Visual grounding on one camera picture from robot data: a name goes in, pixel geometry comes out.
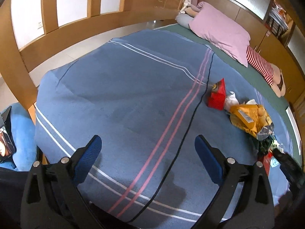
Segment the black gripper of other arm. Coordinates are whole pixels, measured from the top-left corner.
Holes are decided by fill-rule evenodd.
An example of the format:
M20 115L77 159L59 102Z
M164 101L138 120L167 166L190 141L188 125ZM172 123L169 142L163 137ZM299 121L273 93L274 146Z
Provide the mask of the black gripper of other arm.
M290 191L294 197L298 195L304 185L304 172L298 163L287 153L282 153L277 148L272 151L273 156L280 164L280 170L290 184Z

